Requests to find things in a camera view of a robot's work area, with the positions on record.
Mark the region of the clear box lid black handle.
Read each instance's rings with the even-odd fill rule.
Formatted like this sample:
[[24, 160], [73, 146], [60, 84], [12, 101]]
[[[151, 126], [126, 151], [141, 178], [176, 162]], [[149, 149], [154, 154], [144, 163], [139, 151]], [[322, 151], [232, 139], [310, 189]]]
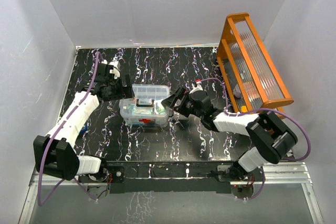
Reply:
[[170, 96], [170, 89], [164, 85], [133, 84], [134, 98], [119, 102], [120, 114], [123, 117], [168, 115], [162, 101]]

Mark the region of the clear first aid box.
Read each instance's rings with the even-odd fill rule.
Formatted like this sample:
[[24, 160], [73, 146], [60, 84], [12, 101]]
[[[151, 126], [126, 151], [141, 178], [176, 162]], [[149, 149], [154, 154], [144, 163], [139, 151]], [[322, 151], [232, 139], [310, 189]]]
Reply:
[[128, 126], [166, 127], [169, 111], [155, 99], [125, 99], [119, 102], [120, 115]]

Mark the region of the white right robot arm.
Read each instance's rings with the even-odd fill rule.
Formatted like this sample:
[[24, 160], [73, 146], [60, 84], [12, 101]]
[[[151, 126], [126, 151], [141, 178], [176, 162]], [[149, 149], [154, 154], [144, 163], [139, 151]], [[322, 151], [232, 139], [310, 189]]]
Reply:
[[246, 151], [228, 169], [231, 177], [247, 180], [257, 167], [278, 164], [297, 144], [295, 133], [272, 111], [258, 114], [229, 115], [214, 107], [206, 91], [179, 88], [162, 105], [189, 117], [200, 118], [210, 131], [232, 132], [250, 138], [254, 147]]

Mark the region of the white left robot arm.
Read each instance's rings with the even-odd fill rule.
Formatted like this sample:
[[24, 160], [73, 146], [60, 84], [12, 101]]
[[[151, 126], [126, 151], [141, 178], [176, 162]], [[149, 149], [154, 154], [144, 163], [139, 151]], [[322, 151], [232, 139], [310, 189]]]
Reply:
[[90, 174], [96, 181], [104, 181], [109, 172], [103, 165], [103, 159], [77, 155], [76, 139], [101, 103], [133, 96], [130, 75], [121, 77], [118, 61], [98, 63], [94, 82], [86, 80], [59, 122], [46, 135], [34, 139], [37, 171], [64, 180]]

